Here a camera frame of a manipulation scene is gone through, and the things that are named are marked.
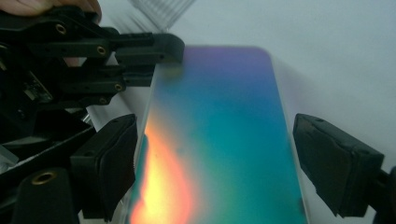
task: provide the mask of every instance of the black metal bracket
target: black metal bracket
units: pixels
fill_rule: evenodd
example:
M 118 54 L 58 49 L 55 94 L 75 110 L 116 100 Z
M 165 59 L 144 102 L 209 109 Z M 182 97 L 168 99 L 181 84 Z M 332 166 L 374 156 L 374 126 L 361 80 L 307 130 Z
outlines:
M 381 170 L 384 155 L 324 119 L 298 114 L 293 136 L 301 168 L 334 215 L 396 223 L 396 167 Z

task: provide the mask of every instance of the black mechanical arm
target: black mechanical arm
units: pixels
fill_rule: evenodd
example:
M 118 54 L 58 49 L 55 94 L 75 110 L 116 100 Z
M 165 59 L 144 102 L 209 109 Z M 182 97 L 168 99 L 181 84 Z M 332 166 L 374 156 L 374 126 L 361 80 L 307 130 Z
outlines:
M 396 223 L 396 166 L 381 170 L 384 154 L 305 114 L 296 116 L 293 136 L 301 168 L 335 215 L 364 217 L 370 205 L 374 224 Z
M 81 209 L 111 220 L 134 183 L 135 115 L 97 133 L 66 109 L 150 86 L 157 63 L 181 63 L 184 43 L 95 19 L 78 7 L 29 18 L 0 11 L 0 163 L 18 163 L 0 174 L 1 223 L 78 223 Z M 66 63 L 75 59 L 83 62 Z

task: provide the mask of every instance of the white surface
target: white surface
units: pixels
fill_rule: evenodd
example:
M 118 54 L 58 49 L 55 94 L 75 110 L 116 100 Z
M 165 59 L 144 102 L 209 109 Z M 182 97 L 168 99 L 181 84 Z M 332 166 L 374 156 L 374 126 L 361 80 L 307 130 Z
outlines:
M 127 0 L 100 2 L 103 25 L 135 32 Z M 326 119 L 384 153 L 388 172 L 396 165 L 395 12 L 394 0 L 197 0 L 170 32 L 187 45 L 266 49 L 290 132 L 296 113 Z M 334 217 L 304 175 L 302 184 L 311 223 L 372 223 L 372 209 L 365 219 Z

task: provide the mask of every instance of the iridescent gradient surface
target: iridescent gradient surface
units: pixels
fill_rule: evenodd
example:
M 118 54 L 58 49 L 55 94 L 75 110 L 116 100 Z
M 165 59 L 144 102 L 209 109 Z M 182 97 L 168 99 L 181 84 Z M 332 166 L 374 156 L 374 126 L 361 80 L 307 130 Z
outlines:
M 269 55 L 187 48 L 159 67 L 131 223 L 306 223 Z

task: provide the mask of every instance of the finger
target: finger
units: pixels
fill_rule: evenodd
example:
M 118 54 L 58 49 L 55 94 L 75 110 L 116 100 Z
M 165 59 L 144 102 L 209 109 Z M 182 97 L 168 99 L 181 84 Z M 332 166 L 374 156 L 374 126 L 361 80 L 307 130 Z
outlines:
M 51 0 L 0 0 L 0 10 L 16 16 L 36 16 L 52 6 Z
M 98 14 L 98 20 L 102 18 L 102 10 L 97 0 L 54 0 L 54 5 L 59 6 L 77 6 L 83 11 L 96 12 Z

